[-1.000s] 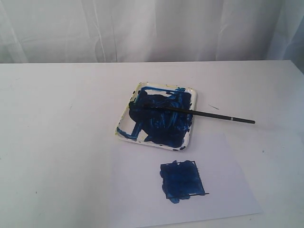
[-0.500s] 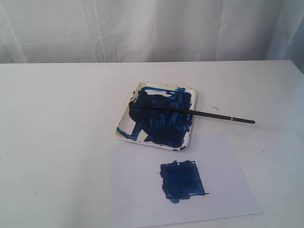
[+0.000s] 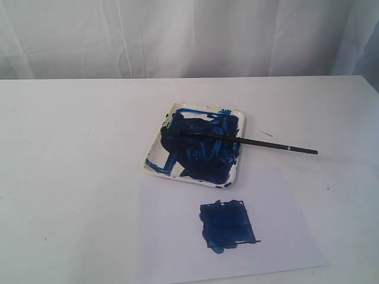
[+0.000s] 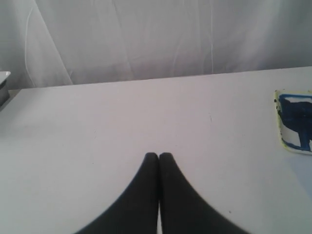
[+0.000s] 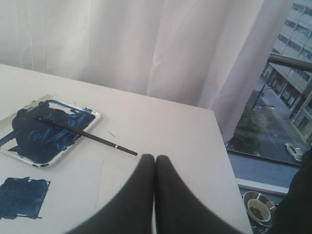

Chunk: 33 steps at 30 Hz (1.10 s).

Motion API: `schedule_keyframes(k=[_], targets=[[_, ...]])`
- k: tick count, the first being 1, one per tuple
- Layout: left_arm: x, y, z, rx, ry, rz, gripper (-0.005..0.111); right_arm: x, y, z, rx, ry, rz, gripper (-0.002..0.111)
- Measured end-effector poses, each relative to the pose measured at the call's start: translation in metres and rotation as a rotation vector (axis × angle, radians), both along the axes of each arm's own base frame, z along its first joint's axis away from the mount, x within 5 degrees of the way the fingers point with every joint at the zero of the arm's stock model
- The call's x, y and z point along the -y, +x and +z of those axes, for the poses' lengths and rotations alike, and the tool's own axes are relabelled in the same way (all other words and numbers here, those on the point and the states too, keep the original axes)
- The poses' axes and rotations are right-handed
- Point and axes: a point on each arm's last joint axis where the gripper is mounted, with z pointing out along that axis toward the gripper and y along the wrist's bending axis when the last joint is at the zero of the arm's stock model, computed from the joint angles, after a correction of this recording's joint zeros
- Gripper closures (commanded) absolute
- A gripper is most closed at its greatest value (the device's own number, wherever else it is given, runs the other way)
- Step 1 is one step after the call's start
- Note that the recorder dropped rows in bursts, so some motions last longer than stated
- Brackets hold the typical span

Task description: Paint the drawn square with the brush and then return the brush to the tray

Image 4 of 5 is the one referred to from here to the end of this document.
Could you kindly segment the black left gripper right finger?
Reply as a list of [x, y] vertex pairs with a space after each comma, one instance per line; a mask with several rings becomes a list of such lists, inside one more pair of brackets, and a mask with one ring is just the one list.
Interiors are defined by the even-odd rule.
[[245, 234], [190, 185], [171, 153], [159, 156], [161, 228], [164, 234]]

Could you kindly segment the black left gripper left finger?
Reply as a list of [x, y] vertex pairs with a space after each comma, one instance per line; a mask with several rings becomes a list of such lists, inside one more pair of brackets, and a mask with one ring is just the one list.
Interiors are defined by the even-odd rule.
[[119, 198], [79, 234], [156, 234], [159, 163], [155, 153], [143, 162]]

